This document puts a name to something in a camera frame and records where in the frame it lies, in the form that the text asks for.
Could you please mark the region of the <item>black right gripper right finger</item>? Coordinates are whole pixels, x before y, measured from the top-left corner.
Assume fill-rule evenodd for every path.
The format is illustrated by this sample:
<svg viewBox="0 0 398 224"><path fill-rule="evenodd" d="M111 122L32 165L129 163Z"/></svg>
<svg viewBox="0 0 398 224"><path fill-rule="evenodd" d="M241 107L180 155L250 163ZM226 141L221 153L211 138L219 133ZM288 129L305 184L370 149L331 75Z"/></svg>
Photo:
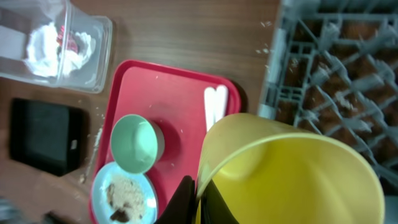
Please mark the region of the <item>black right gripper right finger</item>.
<svg viewBox="0 0 398 224"><path fill-rule="evenodd" d="M201 224L238 224L212 180L201 196L200 203Z"/></svg>

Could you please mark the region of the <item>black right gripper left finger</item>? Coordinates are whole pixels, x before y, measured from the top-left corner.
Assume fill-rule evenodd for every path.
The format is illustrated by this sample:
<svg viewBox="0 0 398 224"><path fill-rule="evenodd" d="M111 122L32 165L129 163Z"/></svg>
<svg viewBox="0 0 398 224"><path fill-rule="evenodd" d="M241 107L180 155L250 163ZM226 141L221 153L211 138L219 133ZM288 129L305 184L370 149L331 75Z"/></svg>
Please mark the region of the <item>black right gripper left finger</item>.
<svg viewBox="0 0 398 224"><path fill-rule="evenodd" d="M186 175L155 224L192 224L194 209L195 181Z"/></svg>

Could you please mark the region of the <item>yellow plastic cup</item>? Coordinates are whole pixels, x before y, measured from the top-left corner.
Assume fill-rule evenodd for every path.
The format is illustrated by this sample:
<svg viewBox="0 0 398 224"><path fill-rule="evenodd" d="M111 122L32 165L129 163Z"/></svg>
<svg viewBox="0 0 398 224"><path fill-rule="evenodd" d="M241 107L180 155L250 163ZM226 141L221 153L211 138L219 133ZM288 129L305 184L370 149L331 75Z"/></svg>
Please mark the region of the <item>yellow plastic cup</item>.
<svg viewBox="0 0 398 224"><path fill-rule="evenodd" d="M207 132L197 202L212 180L238 223L383 223L376 173L336 139L252 114Z"/></svg>

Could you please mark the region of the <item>green small plate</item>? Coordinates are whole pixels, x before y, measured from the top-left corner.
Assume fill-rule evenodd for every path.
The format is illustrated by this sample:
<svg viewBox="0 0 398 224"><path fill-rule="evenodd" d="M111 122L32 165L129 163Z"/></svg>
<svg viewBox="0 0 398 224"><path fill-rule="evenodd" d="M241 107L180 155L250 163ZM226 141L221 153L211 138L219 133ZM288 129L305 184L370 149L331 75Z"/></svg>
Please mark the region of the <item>green small plate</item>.
<svg viewBox="0 0 398 224"><path fill-rule="evenodd" d="M143 174L163 156L165 138L153 121L128 114L113 126L110 145L113 159L120 168Z"/></svg>

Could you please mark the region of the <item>red snack wrapper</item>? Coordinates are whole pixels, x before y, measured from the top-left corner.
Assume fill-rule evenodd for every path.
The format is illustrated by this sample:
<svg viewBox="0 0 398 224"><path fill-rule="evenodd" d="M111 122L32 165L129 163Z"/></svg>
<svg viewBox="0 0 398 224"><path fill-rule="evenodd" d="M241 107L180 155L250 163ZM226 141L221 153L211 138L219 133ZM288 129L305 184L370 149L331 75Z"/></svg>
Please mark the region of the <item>red snack wrapper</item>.
<svg viewBox="0 0 398 224"><path fill-rule="evenodd" d="M78 53L79 47L73 36L72 32L65 33L65 26L61 26L58 34L57 34L57 43L59 46L62 46L64 41L67 43L67 50L71 50L74 53Z"/></svg>

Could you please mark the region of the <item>white napkin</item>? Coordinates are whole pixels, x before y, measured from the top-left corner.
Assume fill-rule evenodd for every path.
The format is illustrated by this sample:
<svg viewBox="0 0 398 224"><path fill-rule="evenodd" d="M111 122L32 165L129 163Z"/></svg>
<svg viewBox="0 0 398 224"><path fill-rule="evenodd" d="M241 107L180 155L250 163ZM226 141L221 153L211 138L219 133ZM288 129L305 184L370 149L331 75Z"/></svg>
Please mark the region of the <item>white napkin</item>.
<svg viewBox="0 0 398 224"><path fill-rule="evenodd" d="M41 77L66 77L72 71L81 69L95 52L96 40L86 32L72 32L78 44L76 54L67 50L67 43L57 43L57 29L53 22L40 26L30 34L27 44L27 58L24 63L31 73Z"/></svg>

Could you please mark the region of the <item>white plastic fork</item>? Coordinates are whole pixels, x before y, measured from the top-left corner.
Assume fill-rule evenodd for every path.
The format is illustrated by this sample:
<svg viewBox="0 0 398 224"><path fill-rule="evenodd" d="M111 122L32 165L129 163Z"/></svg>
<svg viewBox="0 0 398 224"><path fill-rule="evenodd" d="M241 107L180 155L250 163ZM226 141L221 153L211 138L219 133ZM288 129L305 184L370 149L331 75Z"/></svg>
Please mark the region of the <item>white plastic fork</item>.
<svg viewBox="0 0 398 224"><path fill-rule="evenodd" d="M217 123L226 114L226 107L228 104L228 88L225 85L219 85L216 88L215 100L215 122Z"/></svg>

